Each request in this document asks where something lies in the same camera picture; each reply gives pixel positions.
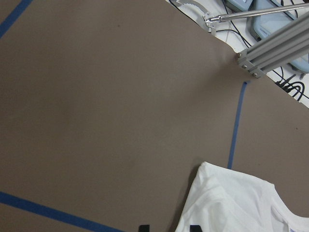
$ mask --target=blue tape strip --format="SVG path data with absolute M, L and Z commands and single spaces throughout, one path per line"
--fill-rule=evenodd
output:
M 73 226 L 77 226 L 86 230 L 95 232 L 123 232 L 112 227 L 108 227 L 81 217 L 77 217 L 71 214 L 67 214 L 44 205 L 36 204 L 10 194 L 0 192 L 0 203 L 7 204 L 9 206 L 26 210 L 47 218 L 58 220 Z
M 24 10 L 30 5 L 32 0 L 22 0 L 15 9 L 0 24 L 0 38 L 10 29 L 11 25 L 18 19 Z
M 234 153 L 235 153 L 235 147 L 236 147 L 236 140 L 237 140 L 238 127 L 239 127 L 241 107 L 242 107 L 243 97 L 245 95 L 245 90 L 246 90 L 246 87 L 247 87 L 248 83 L 249 83 L 249 81 L 244 82 L 242 84 L 241 91 L 240 91 L 240 96 L 239 96 L 239 101 L 238 101 L 238 106 L 237 106 L 236 119 L 235 119 L 235 124 L 234 124 L 232 144 L 231 144 L 231 148 L 230 148 L 230 155 L 228 157 L 228 164 L 227 164 L 227 168 L 228 169 L 232 169 L 232 165 L 233 165 L 233 159 L 234 159 Z

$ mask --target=white floor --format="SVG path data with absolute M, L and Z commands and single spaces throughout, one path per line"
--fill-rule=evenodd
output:
M 216 15 L 222 15 L 226 14 L 224 5 L 222 3 L 222 0 L 194 0 L 195 2 L 200 3 L 202 6 L 204 6 L 209 12 L 211 12 L 214 16 Z M 295 4 L 298 3 L 304 3 L 302 0 L 294 0 Z M 291 1 L 290 0 L 284 0 L 284 5 L 290 5 Z M 183 11 L 186 15 L 190 16 L 194 21 L 199 23 L 202 28 L 205 30 L 208 30 L 208 28 L 204 25 L 203 23 L 203 12 L 196 6 L 191 5 L 191 4 L 177 4 L 178 8 Z M 298 10 L 298 16 L 301 16 L 302 14 L 306 13 L 309 11 L 309 8 L 306 9 L 301 9 Z M 236 27 L 239 29 L 240 33 L 242 36 L 251 44 L 255 44 L 256 40 L 253 38 L 253 36 L 249 33 L 249 31 L 246 29 L 246 19 L 235 19 L 233 20 L 234 24 Z M 223 22 L 219 23 L 217 26 L 217 30 L 222 30 L 222 29 L 235 29 L 233 25 L 230 22 Z M 216 37 L 228 45 L 230 45 L 235 52 L 240 52 L 246 48 L 244 45 L 242 39 L 234 32 L 232 31 L 222 31 L 222 32 L 217 32 Z M 281 75 L 281 69 L 277 68 L 275 71 L 277 71 Z M 284 71 L 284 78 L 287 79 L 293 74 L 296 74 L 296 77 L 292 79 L 292 82 L 294 81 L 301 81 L 305 84 L 305 95 L 309 97 L 309 74 L 306 74 L 302 80 L 300 80 L 300 74 L 295 73 L 295 71 L 292 70 L 290 65 L 284 65 L 283 66 L 283 71 Z M 276 75 L 274 72 L 268 72 L 267 73 L 268 77 L 271 78 L 273 81 L 277 82 L 280 81 L 281 78 Z M 292 96 L 296 93 L 296 90 L 292 90 L 289 94 Z M 301 100 L 299 101 L 303 103 L 305 106 L 309 108 L 309 99 L 303 96 Z

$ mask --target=white shirt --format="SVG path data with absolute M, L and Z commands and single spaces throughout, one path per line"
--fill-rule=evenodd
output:
M 191 186 L 176 232 L 309 232 L 275 186 L 255 176 L 204 162 Z

